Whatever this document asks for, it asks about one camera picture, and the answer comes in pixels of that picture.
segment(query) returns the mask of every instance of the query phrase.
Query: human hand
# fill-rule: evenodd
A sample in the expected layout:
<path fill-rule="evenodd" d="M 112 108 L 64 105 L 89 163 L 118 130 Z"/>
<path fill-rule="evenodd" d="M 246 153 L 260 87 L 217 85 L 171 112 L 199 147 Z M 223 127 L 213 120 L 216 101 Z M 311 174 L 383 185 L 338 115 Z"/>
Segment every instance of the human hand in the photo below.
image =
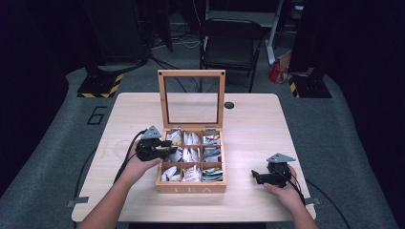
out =
<path fill-rule="evenodd" d="M 295 180 L 295 177 L 297 177 L 297 173 L 291 166 L 288 167 L 291 171 L 290 181 L 296 185 L 297 181 Z M 265 183 L 263 186 L 269 190 L 271 194 L 275 195 L 291 213 L 295 210 L 300 210 L 303 207 L 305 208 L 300 195 L 289 182 L 284 188 L 279 188 L 278 186 L 271 185 L 269 183 Z"/>
<path fill-rule="evenodd" d="M 158 165 L 161 162 L 160 158 L 155 158 L 149 161 L 141 161 L 135 155 L 135 149 L 137 148 L 139 141 L 136 141 L 131 148 L 131 152 L 128 156 L 129 159 L 124 171 L 122 172 L 121 177 L 118 180 L 122 180 L 129 185 L 134 185 L 144 174 L 145 172 Z"/>

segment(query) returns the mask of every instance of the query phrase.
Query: wooden table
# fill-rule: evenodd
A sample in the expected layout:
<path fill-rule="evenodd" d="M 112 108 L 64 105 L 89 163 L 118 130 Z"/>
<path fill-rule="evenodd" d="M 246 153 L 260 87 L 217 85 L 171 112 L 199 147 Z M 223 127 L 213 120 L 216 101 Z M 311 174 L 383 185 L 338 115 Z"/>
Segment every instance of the wooden table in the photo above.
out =
<path fill-rule="evenodd" d="M 288 211 L 251 174 L 268 173 L 266 159 L 276 153 L 296 158 L 295 169 L 305 198 L 307 184 L 288 126 L 275 94 L 225 94 L 235 108 L 224 109 L 227 187 L 224 194 L 158 194 L 157 168 L 133 186 L 119 217 L 132 222 L 268 222 L 292 220 Z M 82 221 L 112 186 L 125 157 L 125 144 L 141 130 L 163 122 L 159 93 L 120 94 L 84 181 L 72 219 Z M 313 206 L 307 206 L 315 218 Z"/>

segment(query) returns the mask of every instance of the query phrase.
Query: black chair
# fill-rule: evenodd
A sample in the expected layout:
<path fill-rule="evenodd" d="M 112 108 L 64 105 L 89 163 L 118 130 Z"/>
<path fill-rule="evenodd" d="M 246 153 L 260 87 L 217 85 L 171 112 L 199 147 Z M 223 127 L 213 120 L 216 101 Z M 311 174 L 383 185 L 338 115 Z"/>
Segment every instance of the black chair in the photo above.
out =
<path fill-rule="evenodd" d="M 200 69 L 246 71 L 226 85 L 246 87 L 251 93 L 265 31 L 252 21 L 211 18 L 200 27 Z"/>

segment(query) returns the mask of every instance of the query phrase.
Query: wooden box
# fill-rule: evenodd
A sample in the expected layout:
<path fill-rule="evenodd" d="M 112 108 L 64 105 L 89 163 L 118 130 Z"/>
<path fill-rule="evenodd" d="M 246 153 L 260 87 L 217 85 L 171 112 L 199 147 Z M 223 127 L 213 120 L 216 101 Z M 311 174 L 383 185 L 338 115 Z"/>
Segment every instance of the wooden box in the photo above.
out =
<path fill-rule="evenodd" d="M 225 71 L 161 70 L 158 71 L 158 77 L 164 126 L 162 140 L 168 139 L 167 137 L 173 136 L 174 133 L 180 133 L 181 141 L 170 139 L 173 140 L 174 145 L 182 149 L 180 160 L 176 161 L 180 155 L 178 154 L 177 158 L 173 158 L 175 161 L 164 160 L 158 166 L 156 178 L 158 192 L 165 194 L 224 193 L 226 189 L 223 135 Z M 185 142 L 185 134 L 197 136 L 200 142 L 195 139 Z M 204 157 L 213 152 L 216 153 L 215 156 Z M 177 173 L 173 175 L 167 170 L 177 171 Z"/>

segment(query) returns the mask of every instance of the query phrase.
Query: dark curtain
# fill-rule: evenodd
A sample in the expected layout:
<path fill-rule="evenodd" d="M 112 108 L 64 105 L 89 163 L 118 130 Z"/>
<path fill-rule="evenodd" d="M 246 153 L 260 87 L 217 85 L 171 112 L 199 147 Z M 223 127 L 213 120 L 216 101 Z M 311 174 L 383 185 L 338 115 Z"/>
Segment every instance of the dark curtain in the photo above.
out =
<path fill-rule="evenodd" d="M 66 74 L 83 67 L 84 54 L 103 63 L 78 0 L 1 1 L 0 30 L 2 196 L 63 103 Z"/>
<path fill-rule="evenodd" d="M 325 73 L 342 89 L 373 171 L 405 228 L 404 7 L 399 0 L 309 0 L 290 69 L 300 72 L 328 63 Z M 336 32 L 342 15 L 348 21 Z"/>

